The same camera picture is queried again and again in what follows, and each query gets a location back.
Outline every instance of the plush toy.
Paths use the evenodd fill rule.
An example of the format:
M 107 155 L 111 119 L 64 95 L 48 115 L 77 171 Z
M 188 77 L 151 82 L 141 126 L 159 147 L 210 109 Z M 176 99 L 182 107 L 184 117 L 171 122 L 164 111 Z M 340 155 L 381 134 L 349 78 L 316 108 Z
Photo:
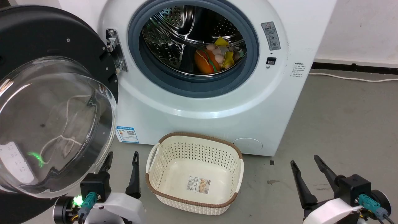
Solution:
M 242 52 L 235 47 L 230 47 L 222 37 L 215 43 L 208 44 L 206 48 L 196 49 L 195 63 L 204 74 L 213 74 L 223 69 L 228 69 L 235 64 Z

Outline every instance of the brown basket rim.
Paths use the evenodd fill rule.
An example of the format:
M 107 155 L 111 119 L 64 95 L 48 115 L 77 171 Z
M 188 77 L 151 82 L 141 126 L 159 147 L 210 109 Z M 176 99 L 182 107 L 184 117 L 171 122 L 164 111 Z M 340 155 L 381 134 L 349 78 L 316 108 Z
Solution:
M 221 140 L 221 139 L 218 139 L 218 138 L 205 136 L 205 135 L 201 135 L 201 134 L 185 133 L 185 132 L 174 132 L 174 133 L 170 133 L 170 134 L 167 134 L 167 135 L 163 136 L 159 140 L 159 143 L 161 144 L 166 138 L 169 138 L 169 137 L 172 137 L 172 136 L 187 136 L 187 137 L 202 138 L 202 139 L 206 139 L 206 140 L 216 141 L 216 142 L 231 146 L 238 153 L 239 159 L 243 159 L 242 153 L 240 152 L 238 147 L 236 147 L 234 144 L 232 144 L 232 143 L 230 143 L 228 141 L 224 141 L 224 140 Z M 149 182 L 149 173 L 145 174 L 145 181 L 146 181 L 146 185 L 148 186 L 149 190 L 152 191 L 156 195 L 159 195 L 161 197 L 164 197 L 164 198 L 167 198 L 167 199 L 170 199 L 170 200 L 174 200 L 174 201 L 177 201 L 177 202 L 181 202 L 181 203 L 184 203 L 184 204 L 191 204 L 191 205 L 207 207 L 207 208 L 224 208 L 224 207 L 230 205 L 236 199 L 236 197 L 238 195 L 238 193 L 235 192 L 234 195 L 227 202 L 222 203 L 222 204 L 200 203 L 200 202 L 194 202 L 194 201 L 191 201 L 191 200 L 185 200 L 185 199 L 173 197 L 171 195 L 167 195 L 167 194 L 164 194 L 164 193 L 162 193 L 160 191 L 155 190 L 155 188 L 153 188 L 152 185 Z

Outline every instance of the blue and white sticker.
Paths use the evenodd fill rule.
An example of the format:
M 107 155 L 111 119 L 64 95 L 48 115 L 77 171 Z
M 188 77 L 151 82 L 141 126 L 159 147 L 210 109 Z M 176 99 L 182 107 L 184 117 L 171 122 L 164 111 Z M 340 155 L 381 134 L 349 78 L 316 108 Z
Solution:
M 134 128 L 117 126 L 116 131 L 122 142 L 139 143 Z

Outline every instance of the white washing machine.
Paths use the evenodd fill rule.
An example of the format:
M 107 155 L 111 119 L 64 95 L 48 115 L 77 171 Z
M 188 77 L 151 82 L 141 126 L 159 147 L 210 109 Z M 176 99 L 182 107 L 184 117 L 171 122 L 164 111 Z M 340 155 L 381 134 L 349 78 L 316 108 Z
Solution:
M 76 15 L 107 44 L 117 77 L 102 82 L 118 83 L 119 141 L 193 132 L 274 156 L 336 0 L 35 3 Z M 233 65 L 201 72 L 195 54 L 219 37 L 233 47 Z

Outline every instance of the white plastic basket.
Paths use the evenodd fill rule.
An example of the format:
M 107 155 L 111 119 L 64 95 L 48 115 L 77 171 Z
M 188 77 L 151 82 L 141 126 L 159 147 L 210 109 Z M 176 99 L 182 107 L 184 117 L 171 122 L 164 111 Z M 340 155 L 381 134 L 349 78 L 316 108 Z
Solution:
M 242 154 L 232 143 L 198 134 L 171 133 L 149 153 L 145 178 L 164 204 L 220 215 L 237 197 L 243 170 Z

